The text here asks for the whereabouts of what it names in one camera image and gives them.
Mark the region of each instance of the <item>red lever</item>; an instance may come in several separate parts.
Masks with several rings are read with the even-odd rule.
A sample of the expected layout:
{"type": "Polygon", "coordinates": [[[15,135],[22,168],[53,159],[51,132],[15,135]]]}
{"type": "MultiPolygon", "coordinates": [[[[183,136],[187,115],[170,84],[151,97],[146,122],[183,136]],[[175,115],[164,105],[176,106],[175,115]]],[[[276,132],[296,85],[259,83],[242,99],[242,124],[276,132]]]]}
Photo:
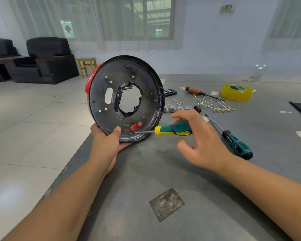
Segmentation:
{"type": "Polygon", "coordinates": [[[99,64],[99,66],[96,67],[96,68],[94,69],[94,71],[92,71],[92,73],[89,75],[89,78],[88,78],[88,80],[87,80],[87,82],[86,82],[86,85],[85,85],[85,92],[86,92],[87,95],[89,94],[89,88],[90,88],[92,79],[94,78],[94,76],[95,76],[97,70],[98,70],[98,69],[101,67],[101,65],[104,64],[104,63],[105,63],[105,62],[99,64]]]}
{"type": "Polygon", "coordinates": [[[134,124],[130,127],[130,129],[132,131],[136,130],[136,129],[139,129],[141,127],[141,122],[138,122],[137,124],[134,124]]]}

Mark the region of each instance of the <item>brown screwdriver handle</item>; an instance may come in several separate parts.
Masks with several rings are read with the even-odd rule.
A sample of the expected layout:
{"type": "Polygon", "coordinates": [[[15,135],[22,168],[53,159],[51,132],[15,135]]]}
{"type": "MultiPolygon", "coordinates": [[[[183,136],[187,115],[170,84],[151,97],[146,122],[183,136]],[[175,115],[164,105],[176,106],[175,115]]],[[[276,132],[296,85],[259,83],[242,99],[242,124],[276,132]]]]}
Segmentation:
{"type": "Polygon", "coordinates": [[[187,92],[189,92],[189,93],[191,93],[191,94],[195,94],[195,95],[198,95],[198,94],[200,93],[200,91],[199,91],[198,89],[195,89],[195,88],[189,87],[189,86],[187,86],[187,87],[185,88],[185,90],[186,90],[187,92]]]}

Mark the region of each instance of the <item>hand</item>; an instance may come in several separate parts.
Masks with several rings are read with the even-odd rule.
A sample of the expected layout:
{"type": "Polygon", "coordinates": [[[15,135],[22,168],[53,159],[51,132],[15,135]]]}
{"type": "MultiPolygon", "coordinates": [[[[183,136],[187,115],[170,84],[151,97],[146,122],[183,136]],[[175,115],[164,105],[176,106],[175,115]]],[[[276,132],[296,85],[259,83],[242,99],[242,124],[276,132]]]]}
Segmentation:
{"type": "Polygon", "coordinates": [[[177,150],[193,165],[218,173],[230,158],[232,153],[222,143],[215,129],[209,125],[194,109],[179,110],[172,114],[174,123],[188,121],[195,139],[190,147],[184,138],[177,143],[177,150]]]}
{"type": "Polygon", "coordinates": [[[117,153],[131,143],[119,143],[120,127],[116,127],[108,136],[98,128],[96,123],[91,126],[90,130],[94,139],[92,141],[89,161],[99,161],[104,168],[104,176],[106,176],[116,163],[117,153]]]}

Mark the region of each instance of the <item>right arm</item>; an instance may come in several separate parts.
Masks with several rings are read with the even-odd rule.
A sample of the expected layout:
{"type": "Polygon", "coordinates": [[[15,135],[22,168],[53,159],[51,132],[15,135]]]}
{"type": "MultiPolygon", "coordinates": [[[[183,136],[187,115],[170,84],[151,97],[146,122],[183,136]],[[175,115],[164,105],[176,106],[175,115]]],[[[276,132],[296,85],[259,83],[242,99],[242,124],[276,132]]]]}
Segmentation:
{"type": "Polygon", "coordinates": [[[177,149],[193,165],[211,170],[233,184],[293,240],[301,240],[301,184],[239,158],[225,147],[215,129],[195,110],[172,114],[187,120],[195,144],[181,138],[177,149]]]}

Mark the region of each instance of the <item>roll of clear packing tape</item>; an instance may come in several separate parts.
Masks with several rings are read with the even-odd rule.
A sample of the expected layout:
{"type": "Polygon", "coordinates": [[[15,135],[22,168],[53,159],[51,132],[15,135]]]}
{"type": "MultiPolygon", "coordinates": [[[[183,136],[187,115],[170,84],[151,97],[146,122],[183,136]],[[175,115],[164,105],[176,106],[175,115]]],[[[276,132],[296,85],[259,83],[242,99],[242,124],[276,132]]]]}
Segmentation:
{"type": "Polygon", "coordinates": [[[253,89],[244,85],[224,85],[221,96],[234,101],[248,101],[253,89]]]}

